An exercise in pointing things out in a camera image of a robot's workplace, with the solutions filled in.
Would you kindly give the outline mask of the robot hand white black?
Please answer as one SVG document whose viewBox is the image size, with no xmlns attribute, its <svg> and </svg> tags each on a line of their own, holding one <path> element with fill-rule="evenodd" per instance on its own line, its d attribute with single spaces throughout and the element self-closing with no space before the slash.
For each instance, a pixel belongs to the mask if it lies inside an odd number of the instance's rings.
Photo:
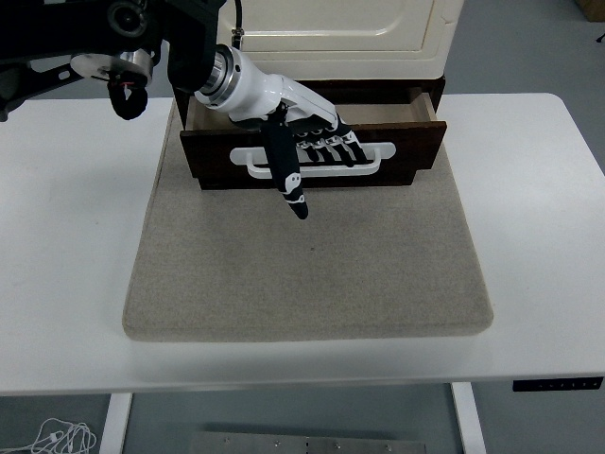
<svg viewBox="0 0 605 454">
<path fill-rule="evenodd" d="M 224 80 L 217 109 L 242 129 L 259 131 L 271 178 L 300 219 L 308 217 L 297 147 L 334 150 L 345 166 L 366 164 L 353 130 L 324 97 L 282 75 L 260 71 L 239 50 L 221 45 Z"/>
</svg>

